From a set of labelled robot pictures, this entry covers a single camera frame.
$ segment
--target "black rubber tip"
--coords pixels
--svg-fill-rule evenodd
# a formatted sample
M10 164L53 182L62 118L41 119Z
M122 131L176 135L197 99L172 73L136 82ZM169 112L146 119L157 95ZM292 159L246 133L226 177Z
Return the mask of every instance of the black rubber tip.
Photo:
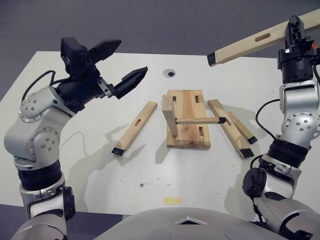
M256 141L258 141L258 139L257 139L255 136L253 136L253 137L249 138L247 141L248 141L250 144L254 144Z
M216 52L215 51L213 53L210 53L206 57L208 59L208 63L210 66L216 63Z
M125 150L121 149L121 148L117 148L115 147L113 150L112 150L112 153L113 154L117 154L119 156L122 156L124 154Z
M218 124L224 124L227 121L226 117L219 117L219 122Z
M242 155L245 158L249 158L249 157L253 157L254 156L254 153L252 152L252 150L250 148L240 149L240 152L242 153Z

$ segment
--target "cable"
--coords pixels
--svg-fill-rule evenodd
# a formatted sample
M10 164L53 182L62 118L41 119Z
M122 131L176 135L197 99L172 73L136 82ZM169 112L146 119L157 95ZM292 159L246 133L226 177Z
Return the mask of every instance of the cable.
M318 80L318 83L320 85L320 76L319 76L319 73L318 73L318 70L317 70L317 65L313 66L313 72L314 72L315 78Z
M55 84L60 84L60 83L71 82L71 81L72 81L72 79L70 77L68 77L68 78L57 80L57 81L52 81L52 82L50 82L50 86L53 86Z
M267 106L268 104L274 103L274 102L278 102L278 101L280 101L280 99L274 99L274 100L271 100L271 101L266 102L265 104L263 104L263 105L259 108L259 110L256 112L256 115L255 115L255 121L256 121L256 123L260 126L260 128L262 128L262 129L263 129L267 134L269 134L273 139L275 139L275 136L274 136L268 129L266 129L264 126L261 125L261 123L260 123L259 120L258 120L258 116L259 116L261 110L262 110L265 106Z
M254 166L254 163L257 159L261 158L263 154L259 155L259 156L256 156L254 159L252 159L251 163L250 163L250 169L253 168Z
M49 70L49 71L46 71L45 73L41 74L36 80L33 81L33 83L30 84L30 86L24 91L24 94L22 96L22 100L21 102L26 98L28 92L30 91L30 89L40 80L42 79L44 76L48 75L52 73L52 76L51 76L51 82L54 81L55 79L55 75L56 75L56 71L54 70Z

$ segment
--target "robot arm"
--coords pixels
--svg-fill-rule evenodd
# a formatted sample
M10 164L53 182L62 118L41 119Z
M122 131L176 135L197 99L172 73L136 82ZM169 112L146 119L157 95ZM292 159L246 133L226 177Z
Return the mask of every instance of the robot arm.
M302 172L299 167L311 140L320 134L319 85L312 80L312 67L320 64L320 48L304 36L304 25L296 16L288 23L286 37L286 49L278 52L282 134L259 159L259 168L247 172L242 188L270 230L288 239L308 240L320 229L320 215L292 197Z
M95 63L113 54L120 40L104 41L87 50L74 38L61 40L61 58L70 75L25 97L18 119L4 137L6 150L14 157L21 180L20 193L28 221L14 240L65 240L66 221L75 214L71 187L65 186L59 162L59 143L63 127L93 98L116 96L134 89L148 68L137 69L113 86L100 76Z

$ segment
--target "gray floor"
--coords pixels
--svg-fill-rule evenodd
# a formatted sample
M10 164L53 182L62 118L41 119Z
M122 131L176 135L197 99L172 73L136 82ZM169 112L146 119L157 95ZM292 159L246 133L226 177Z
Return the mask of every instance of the gray floor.
M320 0L0 0L0 100L34 53L58 51L61 37L89 48L120 38L121 53L206 55L318 8ZM311 34L320 42L320 31ZM276 58L283 47L249 56ZM12 211L23 214L0 205L2 239L23 222L6 219ZM79 213L70 220L70 239L93 239L120 219Z

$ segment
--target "white table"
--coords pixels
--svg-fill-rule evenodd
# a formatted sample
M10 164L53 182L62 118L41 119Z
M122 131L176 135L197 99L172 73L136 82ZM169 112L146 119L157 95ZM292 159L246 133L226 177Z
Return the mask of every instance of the white table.
M182 204L177 206L252 220L252 202L242 191L252 158L241 159L219 125L209 126L209 150L169 149L166 122L158 105L123 157L111 150L148 100L160 104L168 89L189 89L203 90L205 101L219 99L259 139L252 145L254 154L266 153L272 139L254 119L263 103L279 97L282 78L277 60L241 57L209 67L205 56L116 53L97 65L104 79L113 84L144 66L148 66L148 73L130 94L121 100L92 100L62 131L60 162L66 184L73 188L77 210L131 215L168 207L163 197L181 197ZM0 102L1 138L18 116L23 91L49 69L57 71L56 79L67 76L59 52L37 52ZM176 76L165 78L165 69L174 69ZM49 76L33 90L48 83ZM213 116L208 106L206 111L207 117ZM260 119L271 132L280 133L283 115L277 103L266 107ZM294 198L319 212L319 139L312 145ZM0 203L22 206L17 170L3 144L0 154Z

